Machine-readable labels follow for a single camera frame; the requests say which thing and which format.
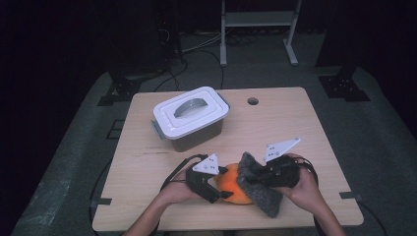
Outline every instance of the gray carpet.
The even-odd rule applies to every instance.
[[[388,235],[414,235],[417,212],[417,142],[382,94],[376,80],[358,68],[353,80],[371,101],[346,102],[330,99],[318,76],[334,75],[339,68],[315,68],[324,34],[296,33],[294,51],[297,67],[289,64],[282,39],[284,35],[250,37],[245,46],[228,46],[228,65],[223,68],[223,89],[302,87],[307,91],[328,135],[343,173],[356,194],[382,221]],[[195,35],[182,36],[184,48],[207,40]],[[218,45],[186,54],[186,70],[158,90],[190,90],[201,86],[220,89],[222,72],[216,58]],[[186,64],[172,62],[177,74]],[[168,73],[146,81],[140,92],[154,91]],[[106,170],[117,140],[106,139],[113,122],[124,119],[129,102],[97,106],[111,85],[103,74],[85,101],[57,149],[30,205],[13,235],[93,235],[90,227],[90,194],[96,200],[104,184]],[[96,179],[104,170],[102,178]],[[348,235],[383,235],[378,222],[363,210],[365,222],[346,227]],[[314,228],[294,230],[295,235],[317,235]],[[100,233],[100,235],[119,235]]]

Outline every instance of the container lid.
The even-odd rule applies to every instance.
[[[223,119],[228,104],[210,87],[201,87],[159,103],[153,115],[167,139],[177,140]]]

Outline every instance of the plastic container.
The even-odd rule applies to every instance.
[[[213,88],[201,87],[159,103],[152,124],[175,150],[185,151],[219,135],[229,109]]]

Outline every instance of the white triangular marker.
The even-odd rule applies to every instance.
[[[212,154],[206,159],[200,161],[200,163],[193,166],[193,170],[196,172],[217,175],[219,173],[217,156]]]
[[[276,159],[286,152],[288,152],[292,147],[297,145],[300,142],[300,138],[296,137],[289,141],[284,141],[272,145],[267,145],[267,153],[264,156],[264,161],[268,162],[270,160]]]

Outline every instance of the orange object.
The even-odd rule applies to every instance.
[[[240,186],[237,184],[237,169],[238,163],[229,164],[226,166],[227,172],[224,174],[218,174],[214,176],[215,184],[219,191],[232,192],[233,195],[227,199],[227,202],[239,205],[251,204],[252,200],[242,191]]]

